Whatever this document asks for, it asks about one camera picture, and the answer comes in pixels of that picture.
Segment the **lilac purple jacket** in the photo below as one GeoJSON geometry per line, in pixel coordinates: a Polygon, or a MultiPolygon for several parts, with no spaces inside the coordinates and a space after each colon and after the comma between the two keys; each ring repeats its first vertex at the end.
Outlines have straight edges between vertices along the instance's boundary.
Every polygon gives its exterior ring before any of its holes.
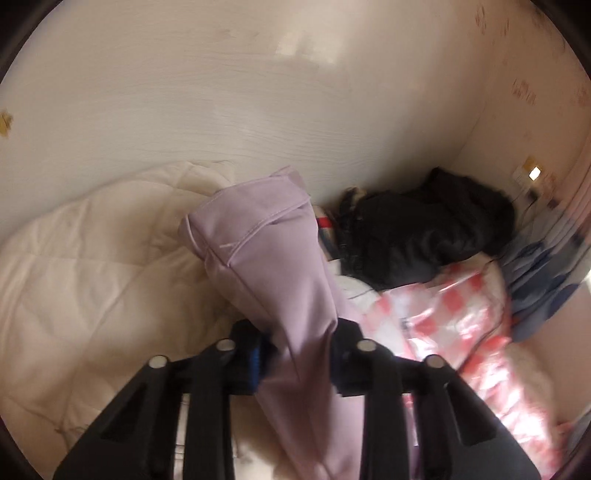
{"type": "Polygon", "coordinates": [[[256,400],[298,476],[359,478],[363,398],[332,386],[329,341],[339,319],[363,318],[329,271],[300,174],[286,168],[216,192],[179,235],[214,288],[276,346],[256,400]]]}

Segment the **black clothes pile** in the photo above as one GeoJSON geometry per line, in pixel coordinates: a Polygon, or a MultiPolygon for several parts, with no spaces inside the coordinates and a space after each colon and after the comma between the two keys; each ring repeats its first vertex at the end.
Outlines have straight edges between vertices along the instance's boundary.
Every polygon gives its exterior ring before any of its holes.
{"type": "Polygon", "coordinates": [[[516,212],[504,193],[435,168],[416,188],[349,188],[335,214],[342,271],[381,291],[433,280],[443,267],[499,255],[516,212]]]}

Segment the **red checkered plastic bed cover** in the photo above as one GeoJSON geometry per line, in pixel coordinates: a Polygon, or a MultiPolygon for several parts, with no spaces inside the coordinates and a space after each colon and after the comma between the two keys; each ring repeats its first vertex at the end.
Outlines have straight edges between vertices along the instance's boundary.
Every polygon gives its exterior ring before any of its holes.
{"type": "Polygon", "coordinates": [[[478,256],[428,283],[384,292],[331,266],[362,313],[363,334],[399,357],[443,357],[508,428],[542,478],[559,470],[553,384],[535,356],[510,338],[509,300],[493,261],[478,256]]]}

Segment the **cream quilted blanket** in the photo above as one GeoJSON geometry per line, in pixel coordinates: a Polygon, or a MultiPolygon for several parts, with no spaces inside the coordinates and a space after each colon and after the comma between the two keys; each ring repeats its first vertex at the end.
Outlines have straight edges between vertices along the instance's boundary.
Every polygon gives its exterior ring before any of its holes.
{"type": "Polygon", "coordinates": [[[2,246],[1,416],[41,477],[151,357],[196,355],[238,320],[177,234],[232,182],[226,163],[164,165],[66,203],[2,246]]]}

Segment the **left cartoon curtain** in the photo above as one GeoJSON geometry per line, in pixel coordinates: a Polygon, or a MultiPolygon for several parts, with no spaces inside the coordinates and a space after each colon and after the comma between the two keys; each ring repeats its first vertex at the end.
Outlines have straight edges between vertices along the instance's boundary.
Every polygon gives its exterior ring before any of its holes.
{"type": "Polygon", "coordinates": [[[582,286],[590,271],[590,210],[552,201],[535,213],[499,257],[510,296],[511,338],[533,336],[582,286]]]}

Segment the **wall socket with charger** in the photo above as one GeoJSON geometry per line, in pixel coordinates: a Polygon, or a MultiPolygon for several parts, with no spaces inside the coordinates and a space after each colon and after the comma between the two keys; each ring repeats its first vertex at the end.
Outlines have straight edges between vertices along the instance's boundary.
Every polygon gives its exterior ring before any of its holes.
{"type": "Polygon", "coordinates": [[[551,200],[558,188],[558,179],[552,170],[542,165],[535,156],[529,155],[516,168],[512,176],[519,187],[518,197],[524,196],[529,202],[551,200]]]}

